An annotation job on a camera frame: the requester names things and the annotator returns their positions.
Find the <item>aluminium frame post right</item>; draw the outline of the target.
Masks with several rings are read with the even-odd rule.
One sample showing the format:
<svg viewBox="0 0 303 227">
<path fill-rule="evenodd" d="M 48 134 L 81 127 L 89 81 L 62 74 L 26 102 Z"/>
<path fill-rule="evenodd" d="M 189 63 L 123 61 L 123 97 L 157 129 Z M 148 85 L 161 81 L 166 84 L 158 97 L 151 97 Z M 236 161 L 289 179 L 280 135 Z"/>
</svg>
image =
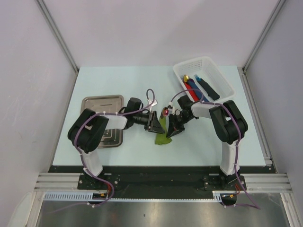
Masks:
<svg viewBox="0 0 303 227">
<path fill-rule="evenodd" d="M 244 73 L 247 72 L 247 70 L 249 69 L 251 63 L 253 62 L 253 60 L 255 59 L 255 57 L 257 56 L 259 50 L 262 47 L 262 44 L 264 43 L 265 39 L 267 38 L 267 36 L 269 35 L 269 32 L 271 31 L 274 23 L 276 22 L 278 16 L 280 15 L 283 7 L 285 6 L 285 4 L 287 3 L 287 0 L 278 0 L 273 11 L 271 12 L 264 28 L 262 29 L 255 45 L 253 46 L 253 49 L 251 50 L 247 60 L 245 61 L 243 67 L 242 67 L 242 71 Z"/>
</svg>

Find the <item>iridescent spoon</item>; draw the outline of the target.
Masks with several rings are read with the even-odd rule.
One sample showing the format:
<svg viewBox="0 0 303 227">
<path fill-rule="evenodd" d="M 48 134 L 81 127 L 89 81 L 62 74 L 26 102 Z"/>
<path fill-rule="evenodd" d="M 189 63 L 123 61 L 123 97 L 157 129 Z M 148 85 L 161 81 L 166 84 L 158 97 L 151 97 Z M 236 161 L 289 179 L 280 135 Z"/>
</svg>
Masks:
<svg viewBox="0 0 303 227">
<path fill-rule="evenodd" d="M 160 118 L 166 118 L 167 116 L 169 115 L 169 108 L 168 107 L 164 107 L 162 112 L 161 112 L 161 115 L 160 115 Z"/>
</svg>

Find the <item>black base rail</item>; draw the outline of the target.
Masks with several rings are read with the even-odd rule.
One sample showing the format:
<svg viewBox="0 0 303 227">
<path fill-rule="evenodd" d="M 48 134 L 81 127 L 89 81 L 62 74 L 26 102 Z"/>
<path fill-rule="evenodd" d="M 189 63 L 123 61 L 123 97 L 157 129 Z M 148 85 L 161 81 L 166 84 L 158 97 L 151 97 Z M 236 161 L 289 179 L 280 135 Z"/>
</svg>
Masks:
<svg viewBox="0 0 303 227">
<path fill-rule="evenodd" d="M 115 199 L 209 199 L 213 191 L 235 191 L 246 182 L 242 174 L 275 174 L 273 166 L 243 166 L 239 177 L 225 177 L 217 166 L 106 166 L 101 179 L 110 182 Z"/>
</svg>

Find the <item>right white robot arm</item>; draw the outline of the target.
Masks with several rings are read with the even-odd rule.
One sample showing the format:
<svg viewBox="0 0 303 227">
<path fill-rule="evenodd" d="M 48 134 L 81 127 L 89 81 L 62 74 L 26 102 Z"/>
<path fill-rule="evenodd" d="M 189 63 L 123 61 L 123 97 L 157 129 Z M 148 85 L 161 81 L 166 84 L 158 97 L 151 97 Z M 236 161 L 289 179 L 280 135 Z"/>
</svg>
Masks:
<svg viewBox="0 0 303 227">
<path fill-rule="evenodd" d="M 178 99 L 181 107 L 179 114 L 175 111 L 169 114 L 169 127 L 166 137 L 170 138 L 185 130 L 184 125 L 199 117 L 209 118 L 213 123 L 215 133 L 222 142 L 222 160 L 218 184 L 224 190 L 235 185 L 233 175 L 239 172 L 239 146 L 248 130 L 248 124 L 234 101 L 224 103 L 193 102 L 187 95 Z"/>
</svg>

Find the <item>red utensil sleeve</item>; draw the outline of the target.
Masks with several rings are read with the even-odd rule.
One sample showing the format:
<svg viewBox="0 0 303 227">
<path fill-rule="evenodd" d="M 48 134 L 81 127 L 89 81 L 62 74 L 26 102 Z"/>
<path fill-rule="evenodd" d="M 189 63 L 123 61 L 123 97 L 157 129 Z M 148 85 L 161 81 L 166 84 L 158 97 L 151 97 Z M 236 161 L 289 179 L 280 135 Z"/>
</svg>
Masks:
<svg viewBox="0 0 303 227">
<path fill-rule="evenodd" d="M 189 93 L 190 93 L 191 97 L 193 98 L 193 100 L 195 102 L 199 101 L 199 98 L 196 96 L 195 91 L 192 89 L 192 87 L 185 82 L 184 82 L 184 85 L 186 86 L 187 89 L 189 89 Z"/>
</svg>

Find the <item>green paper napkin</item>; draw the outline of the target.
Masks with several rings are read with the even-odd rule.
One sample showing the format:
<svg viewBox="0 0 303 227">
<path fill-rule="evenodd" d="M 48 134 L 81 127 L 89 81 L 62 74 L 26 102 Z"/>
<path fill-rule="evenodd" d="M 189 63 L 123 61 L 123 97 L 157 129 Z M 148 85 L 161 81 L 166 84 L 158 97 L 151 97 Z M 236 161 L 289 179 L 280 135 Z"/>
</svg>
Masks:
<svg viewBox="0 0 303 227">
<path fill-rule="evenodd" d="M 172 142 L 171 138 L 167 138 L 167 128 L 166 128 L 166 117 L 160 117 L 159 118 L 159 122 L 162 126 L 162 128 L 164 129 L 164 134 L 156 134 L 156 138 L 155 138 L 155 144 L 156 145 L 166 145 Z"/>
</svg>

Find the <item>blue utensil sleeve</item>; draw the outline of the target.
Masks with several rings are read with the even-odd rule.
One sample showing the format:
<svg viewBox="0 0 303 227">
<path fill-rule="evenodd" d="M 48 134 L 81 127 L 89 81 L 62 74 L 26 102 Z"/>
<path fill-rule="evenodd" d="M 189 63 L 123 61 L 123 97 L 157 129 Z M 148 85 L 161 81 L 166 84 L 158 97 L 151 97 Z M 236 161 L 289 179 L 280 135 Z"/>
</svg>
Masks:
<svg viewBox="0 0 303 227">
<path fill-rule="evenodd" d="M 193 79 L 189 79 L 187 84 L 193 89 L 195 95 L 199 100 L 203 100 L 204 102 L 209 102 L 209 100 L 204 96 L 203 92 L 199 89 Z"/>
</svg>

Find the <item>white plastic basket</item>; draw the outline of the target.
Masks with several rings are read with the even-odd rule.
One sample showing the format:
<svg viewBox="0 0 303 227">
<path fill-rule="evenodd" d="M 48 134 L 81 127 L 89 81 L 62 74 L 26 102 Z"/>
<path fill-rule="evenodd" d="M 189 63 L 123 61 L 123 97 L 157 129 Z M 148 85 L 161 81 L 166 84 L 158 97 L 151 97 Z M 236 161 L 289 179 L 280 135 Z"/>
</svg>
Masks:
<svg viewBox="0 0 303 227">
<path fill-rule="evenodd" d="M 213 99 L 207 94 L 205 89 L 198 84 L 196 77 L 199 77 L 208 83 L 220 96 L 217 102 L 223 103 L 235 97 L 236 92 L 234 88 L 210 57 L 197 57 L 177 63 L 173 66 L 173 71 L 183 88 L 186 88 L 182 81 L 183 76 L 188 75 L 190 79 L 194 80 L 205 97 L 210 101 L 213 101 Z"/>
</svg>

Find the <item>gold spoon in basket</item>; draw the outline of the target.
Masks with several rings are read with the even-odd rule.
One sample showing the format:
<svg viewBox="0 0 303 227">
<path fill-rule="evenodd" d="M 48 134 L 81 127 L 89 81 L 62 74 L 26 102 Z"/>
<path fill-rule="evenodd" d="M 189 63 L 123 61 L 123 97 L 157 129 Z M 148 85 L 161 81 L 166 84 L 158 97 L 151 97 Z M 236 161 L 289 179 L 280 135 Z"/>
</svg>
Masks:
<svg viewBox="0 0 303 227">
<path fill-rule="evenodd" d="M 190 79 L 190 77 L 188 75 L 183 75 L 183 81 L 185 83 L 187 83 L 189 79 Z"/>
</svg>

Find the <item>aluminium frame post left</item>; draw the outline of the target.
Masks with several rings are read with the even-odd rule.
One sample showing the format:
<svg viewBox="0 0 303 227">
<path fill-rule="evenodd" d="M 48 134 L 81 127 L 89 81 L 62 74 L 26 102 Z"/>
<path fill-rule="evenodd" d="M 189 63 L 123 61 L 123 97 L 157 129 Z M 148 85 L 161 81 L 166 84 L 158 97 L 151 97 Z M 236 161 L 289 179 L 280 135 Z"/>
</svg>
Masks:
<svg viewBox="0 0 303 227">
<path fill-rule="evenodd" d="M 66 41 L 64 40 L 64 37 L 62 36 L 59 27 L 57 26 L 50 10 L 48 9 L 46 3 L 44 0 L 35 0 L 42 16 L 44 17 L 47 25 L 49 26 L 54 38 L 56 39 L 60 49 L 62 50 L 65 58 L 67 59 L 69 65 L 72 67 L 72 69 L 74 70 L 74 72 L 76 74 L 79 73 L 79 67 L 76 64 L 76 61 L 74 60 L 68 45 L 66 43 Z"/>
</svg>

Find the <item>black utensil sleeve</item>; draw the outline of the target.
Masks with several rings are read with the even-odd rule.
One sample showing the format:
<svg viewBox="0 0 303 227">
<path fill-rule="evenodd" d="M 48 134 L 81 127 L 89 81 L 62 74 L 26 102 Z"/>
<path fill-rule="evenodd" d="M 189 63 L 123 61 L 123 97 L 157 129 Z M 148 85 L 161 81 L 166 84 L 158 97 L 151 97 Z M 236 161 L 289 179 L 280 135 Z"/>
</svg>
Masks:
<svg viewBox="0 0 303 227">
<path fill-rule="evenodd" d="M 207 82 L 201 79 L 198 83 L 214 101 L 220 98 L 219 94 Z"/>
</svg>

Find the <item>metal tray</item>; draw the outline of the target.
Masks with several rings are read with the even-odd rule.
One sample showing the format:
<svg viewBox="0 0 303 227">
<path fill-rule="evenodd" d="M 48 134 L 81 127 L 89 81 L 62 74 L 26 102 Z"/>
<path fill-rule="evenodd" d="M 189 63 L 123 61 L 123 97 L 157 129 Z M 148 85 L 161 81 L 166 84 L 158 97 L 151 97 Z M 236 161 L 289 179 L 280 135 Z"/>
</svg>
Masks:
<svg viewBox="0 0 303 227">
<path fill-rule="evenodd" d="M 96 113 L 106 111 L 110 113 L 118 112 L 124 106 L 122 95 L 111 96 L 89 96 L 83 99 L 80 112 L 88 108 Z M 98 149 L 118 147 L 123 142 L 123 131 L 118 129 L 106 130 Z"/>
</svg>

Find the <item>aluminium front rail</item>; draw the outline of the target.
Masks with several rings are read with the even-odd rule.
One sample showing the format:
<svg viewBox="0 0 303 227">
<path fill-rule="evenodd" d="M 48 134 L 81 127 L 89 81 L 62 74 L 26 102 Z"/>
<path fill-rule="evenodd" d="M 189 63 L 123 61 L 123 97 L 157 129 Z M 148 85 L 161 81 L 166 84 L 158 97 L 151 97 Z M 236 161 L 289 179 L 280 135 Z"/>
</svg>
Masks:
<svg viewBox="0 0 303 227">
<path fill-rule="evenodd" d="M 36 191 L 75 191 L 83 185 L 80 173 L 40 173 Z M 242 174 L 252 193 L 292 193 L 287 174 Z"/>
</svg>

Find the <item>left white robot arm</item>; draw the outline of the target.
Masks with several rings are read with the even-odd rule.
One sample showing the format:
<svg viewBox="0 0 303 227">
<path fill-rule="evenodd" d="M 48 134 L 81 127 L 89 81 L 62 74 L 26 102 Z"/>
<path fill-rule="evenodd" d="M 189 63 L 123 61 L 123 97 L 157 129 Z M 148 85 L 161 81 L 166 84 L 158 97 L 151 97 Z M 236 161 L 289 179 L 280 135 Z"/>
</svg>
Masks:
<svg viewBox="0 0 303 227">
<path fill-rule="evenodd" d="M 132 97 L 117 113 L 96 113 L 86 108 L 69 129 L 67 138 L 78 150 L 84 172 L 90 175 L 88 183 L 94 189 L 101 188 L 105 183 L 104 176 L 100 175 L 103 166 L 95 150 L 106 130 L 126 130 L 138 124 L 148 132 L 165 133 L 157 112 L 142 107 L 142 104 L 140 99 Z"/>
</svg>

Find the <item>aluminium frame post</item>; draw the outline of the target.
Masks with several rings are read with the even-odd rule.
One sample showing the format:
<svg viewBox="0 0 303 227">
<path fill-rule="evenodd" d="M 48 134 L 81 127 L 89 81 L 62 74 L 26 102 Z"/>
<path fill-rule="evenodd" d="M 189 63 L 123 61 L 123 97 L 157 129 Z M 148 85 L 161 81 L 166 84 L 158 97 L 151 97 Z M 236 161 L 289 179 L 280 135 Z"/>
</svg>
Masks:
<svg viewBox="0 0 303 227">
<path fill-rule="evenodd" d="M 253 62 L 253 60 L 255 59 L 255 57 L 257 56 L 259 50 L 262 47 L 262 44 L 264 43 L 265 39 L 267 38 L 267 36 L 269 35 L 269 32 L 271 31 L 274 23 L 276 22 L 278 16 L 280 15 L 283 7 L 285 6 L 285 4 L 287 3 L 287 0 L 278 0 L 273 11 L 271 12 L 264 28 L 262 29 L 255 45 L 253 46 L 253 49 L 251 50 L 247 60 L 245 61 L 243 67 L 242 67 L 242 71 L 244 73 L 247 72 L 247 70 L 249 69 L 251 63 Z"/>
<path fill-rule="evenodd" d="M 64 37 L 62 36 L 59 27 L 57 26 L 50 10 L 48 9 L 46 3 L 44 0 L 35 0 L 42 16 L 44 17 L 47 25 L 49 26 L 54 38 L 56 39 L 60 49 L 62 50 L 65 58 L 67 59 L 69 65 L 72 67 L 72 69 L 74 70 L 74 72 L 76 74 L 79 73 L 79 67 L 76 64 L 76 61 L 74 60 L 68 45 L 66 43 L 66 41 L 64 40 Z"/>
</svg>

